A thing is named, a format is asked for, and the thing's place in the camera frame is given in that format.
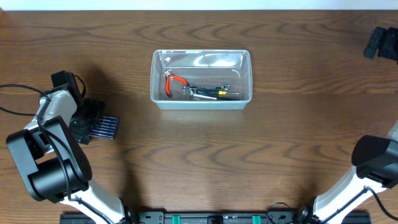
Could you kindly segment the blue screwdriver bit case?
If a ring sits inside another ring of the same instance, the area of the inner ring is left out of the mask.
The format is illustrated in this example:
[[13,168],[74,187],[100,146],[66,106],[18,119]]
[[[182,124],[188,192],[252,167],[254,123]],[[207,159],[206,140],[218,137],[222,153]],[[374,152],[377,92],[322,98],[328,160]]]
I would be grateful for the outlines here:
[[119,119],[111,116],[98,118],[89,132],[90,137],[114,140],[119,127]]

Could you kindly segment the red handled pliers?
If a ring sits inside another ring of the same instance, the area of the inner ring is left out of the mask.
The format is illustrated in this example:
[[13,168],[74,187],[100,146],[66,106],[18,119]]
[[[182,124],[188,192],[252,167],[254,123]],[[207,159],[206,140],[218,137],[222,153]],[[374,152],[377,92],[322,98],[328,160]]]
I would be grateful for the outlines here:
[[188,87],[188,86],[189,86],[189,82],[187,82],[186,79],[174,75],[174,74],[171,73],[169,70],[166,70],[166,71],[164,72],[164,74],[165,74],[165,93],[166,93],[166,95],[167,95],[169,98],[172,97],[172,92],[171,92],[171,89],[170,89],[170,82],[171,82],[171,80],[176,80],[176,81],[182,83],[184,87]]

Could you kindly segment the claw hammer black handle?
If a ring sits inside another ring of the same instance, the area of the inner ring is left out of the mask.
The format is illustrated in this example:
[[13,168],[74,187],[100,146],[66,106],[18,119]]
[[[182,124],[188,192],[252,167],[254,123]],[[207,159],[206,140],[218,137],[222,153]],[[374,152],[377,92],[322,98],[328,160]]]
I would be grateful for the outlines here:
[[231,96],[207,96],[207,95],[198,95],[195,91],[191,92],[190,100],[206,100],[206,101],[234,101],[239,100],[239,95],[231,95]]

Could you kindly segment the yellow black screwdriver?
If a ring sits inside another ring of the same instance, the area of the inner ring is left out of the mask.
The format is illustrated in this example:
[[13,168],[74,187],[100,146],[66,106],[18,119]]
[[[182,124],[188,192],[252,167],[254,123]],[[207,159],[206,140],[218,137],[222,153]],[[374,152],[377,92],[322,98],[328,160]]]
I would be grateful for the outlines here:
[[231,96],[231,95],[239,95],[239,93],[223,91],[223,90],[197,90],[196,94],[198,95],[207,95],[207,96]]

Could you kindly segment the silver offset wrench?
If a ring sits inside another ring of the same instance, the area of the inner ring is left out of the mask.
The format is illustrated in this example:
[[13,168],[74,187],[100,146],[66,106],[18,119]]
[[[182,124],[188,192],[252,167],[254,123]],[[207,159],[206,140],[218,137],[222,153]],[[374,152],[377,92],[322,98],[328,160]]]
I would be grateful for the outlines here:
[[188,90],[215,90],[215,91],[228,91],[231,89],[231,86],[229,84],[227,85],[222,85],[222,86],[195,86],[195,85],[188,85],[184,86],[182,90],[188,91]]

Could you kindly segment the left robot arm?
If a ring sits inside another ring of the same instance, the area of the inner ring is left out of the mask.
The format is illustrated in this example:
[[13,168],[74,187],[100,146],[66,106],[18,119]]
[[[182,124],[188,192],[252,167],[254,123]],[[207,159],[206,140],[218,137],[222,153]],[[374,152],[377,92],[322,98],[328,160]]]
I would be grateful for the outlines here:
[[93,179],[80,147],[92,137],[114,139],[119,120],[102,115],[104,102],[86,98],[79,76],[62,70],[51,79],[53,88],[39,93],[32,121],[6,139],[28,193],[70,205],[95,223],[137,223],[129,207]]

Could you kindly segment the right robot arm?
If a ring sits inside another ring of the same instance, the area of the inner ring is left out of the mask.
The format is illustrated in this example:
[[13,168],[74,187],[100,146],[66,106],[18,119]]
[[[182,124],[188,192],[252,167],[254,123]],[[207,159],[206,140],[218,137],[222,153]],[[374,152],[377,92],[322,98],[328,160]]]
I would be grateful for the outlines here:
[[387,136],[365,135],[356,143],[348,172],[328,191],[315,197],[296,215],[297,223],[343,223],[343,220],[369,197],[392,220],[378,193],[397,185],[397,125]]

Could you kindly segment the clear plastic container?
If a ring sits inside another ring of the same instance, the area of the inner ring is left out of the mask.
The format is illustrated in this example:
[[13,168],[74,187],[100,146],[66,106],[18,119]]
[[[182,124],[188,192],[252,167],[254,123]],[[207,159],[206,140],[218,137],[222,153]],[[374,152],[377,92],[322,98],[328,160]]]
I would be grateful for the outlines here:
[[[195,86],[229,84],[229,92],[239,100],[190,100],[197,90],[182,90],[183,84],[171,80],[172,97],[165,93],[165,74],[169,70]],[[242,110],[252,100],[252,64],[247,50],[156,50],[150,73],[150,98],[162,110]]]

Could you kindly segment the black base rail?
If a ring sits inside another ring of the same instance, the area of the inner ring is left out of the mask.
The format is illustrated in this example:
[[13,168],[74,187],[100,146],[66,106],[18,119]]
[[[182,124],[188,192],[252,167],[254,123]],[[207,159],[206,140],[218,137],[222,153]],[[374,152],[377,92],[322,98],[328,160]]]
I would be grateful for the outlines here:
[[[136,212],[137,222],[145,224],[283,224],[299,223],[297,211],[289,208],[275,208],[264,213],[170,213],[158,211]],[[82,213],[64,213],[60,215],[61,224],[89,224],[95,223],[90,217]],[[343,224],[371,224],[368,212],[351,212],[342,221]]]

